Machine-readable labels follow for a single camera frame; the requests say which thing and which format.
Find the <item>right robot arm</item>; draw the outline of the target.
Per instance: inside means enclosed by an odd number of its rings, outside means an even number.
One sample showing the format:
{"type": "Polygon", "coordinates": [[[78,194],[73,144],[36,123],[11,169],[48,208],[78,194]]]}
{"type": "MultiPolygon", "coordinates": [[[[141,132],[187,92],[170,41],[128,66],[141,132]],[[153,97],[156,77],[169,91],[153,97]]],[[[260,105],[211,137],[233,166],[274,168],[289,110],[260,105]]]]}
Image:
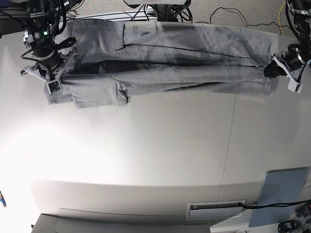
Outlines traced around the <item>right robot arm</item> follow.
{"type": "Polygon", "coordinates": [[[74,47],[74,37],[59,44],[54,41],[66,28],[68,10],[70,4],[63,0],[31,0],[28,3],[30,18],[23,35],[28,51],[21,58],[34,61],[35,65],[25,67],[20,73],[31,74],[45,82],[49,94],[62,89],[62,74],[68,63],[80,54],[74,47]]]}

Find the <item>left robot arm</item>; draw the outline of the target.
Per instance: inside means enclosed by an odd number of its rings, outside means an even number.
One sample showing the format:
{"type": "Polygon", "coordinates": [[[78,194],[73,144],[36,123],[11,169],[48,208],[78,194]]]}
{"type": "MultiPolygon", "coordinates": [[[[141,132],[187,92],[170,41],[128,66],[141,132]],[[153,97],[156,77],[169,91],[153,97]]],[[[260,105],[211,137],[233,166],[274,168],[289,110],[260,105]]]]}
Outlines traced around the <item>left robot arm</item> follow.
{"type": "Polygon", "coordinates": [[[290,44],[284,51],[270,57],[265,77],[289,78],[288,90],[300,93],[304,69],[311,64],[311,2],[309,0],[286,0],[285,15],[297,44],[290,44]]]}

